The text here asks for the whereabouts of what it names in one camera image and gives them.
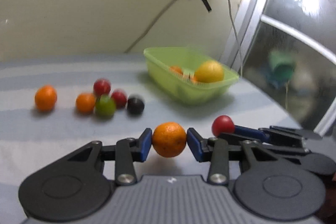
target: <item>beige wall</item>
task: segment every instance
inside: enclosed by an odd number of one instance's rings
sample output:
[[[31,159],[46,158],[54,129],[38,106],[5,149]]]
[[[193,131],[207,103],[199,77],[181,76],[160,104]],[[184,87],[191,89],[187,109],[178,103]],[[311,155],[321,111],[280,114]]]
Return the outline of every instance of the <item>beige wall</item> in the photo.
[[[123,52],[170,0],[0,0],[0,61]],[[180,0],[134,48],[195,45],[218,57],[231,29],[227,0]],[[234,14],[240,0],[232,0]]]

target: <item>green plastic basket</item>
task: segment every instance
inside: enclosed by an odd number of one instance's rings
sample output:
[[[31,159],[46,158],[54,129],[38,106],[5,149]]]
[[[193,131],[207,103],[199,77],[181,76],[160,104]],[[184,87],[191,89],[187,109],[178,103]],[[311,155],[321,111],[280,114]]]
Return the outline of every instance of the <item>green plastic basket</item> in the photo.
[[[239,78],[238,73],[225,65],[222,65],[224,80],[209,84],[193,84],[173,73],[170,66],[179,66],[184,73],[194,73],[203,62],[212,60],[187,47],[152,47],[145,49],[143,54],[151,78],[167,93],[188,105],[203,104],[223,94]]]

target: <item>white and gray tablecloth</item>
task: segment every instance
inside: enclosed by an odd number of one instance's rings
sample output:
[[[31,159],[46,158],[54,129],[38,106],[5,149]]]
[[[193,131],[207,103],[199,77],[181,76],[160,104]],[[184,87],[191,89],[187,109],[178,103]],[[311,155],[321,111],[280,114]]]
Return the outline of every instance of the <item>white and gray tablecloth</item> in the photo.
[[[97,78],[107,78],[112,89],[140,94],[145,100],[142,116],[130,118],[117,111],[109,121],[94,115],[83,117],[74,111],[79,93],[92,91]],[[58,92],[58,102],[50,114],[34,109],[37,88],[50,84]],[[211,124],[219,115],[229,115],[235,124],[259,128],[270,125],[298,127],[298,124],[268,96],[245,80],[231,86],[218,99],[203,106],[188,107],[173,101],[149,78],[142,55],[93,55],[30,60],[0,65],[0,224],[17,224],[25,215],[17,198],[20,183],[29,174],[80,146],[101,140],[115,144],[125,137],[138,137],[149,127],[174,121],[185,129],[194,127],[210,137]],[[142,174],[202,174],[209,163],[198,163],[188,147],[176,158],[166,159],[152,149],[145,163],[135,164]],[[238,176],[237,165],[231,166]],[[114,177],[108,162],[104,174]]]

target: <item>metal screw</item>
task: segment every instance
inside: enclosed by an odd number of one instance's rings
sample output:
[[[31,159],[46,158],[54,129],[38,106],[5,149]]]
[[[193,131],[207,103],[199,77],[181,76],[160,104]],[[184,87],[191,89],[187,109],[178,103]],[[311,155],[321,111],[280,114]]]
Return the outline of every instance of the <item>metal screw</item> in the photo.
[[[121,174],[118,176],[118,181],[121,183],[131,183],[134,181],[134,177],[130,174]]]
[[[227,177],[223,174],[218,174],[218,173],[215,173],[213,175],[210,176],[210,180],[213,182],[213,183],[224,183],[226,182],[227,180]]]

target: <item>red fruit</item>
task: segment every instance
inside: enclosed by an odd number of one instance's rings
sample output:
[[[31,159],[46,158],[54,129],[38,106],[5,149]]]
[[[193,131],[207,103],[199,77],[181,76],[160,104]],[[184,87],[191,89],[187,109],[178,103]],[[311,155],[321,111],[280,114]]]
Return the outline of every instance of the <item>red fruit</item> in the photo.
[[[104,78],[98,79],[93,85],[93,91],[96,96],[109,94],[111,91],[110,81]]]
[[[214,120],[211,131],[215,137],[218,137],[221,133],[233,133],[235,124],[229,116],[221,115]]]
[[[114,99],[117,108],[124,108],[127,103],[127,96],[123,90],[113,91],[111,98]]]

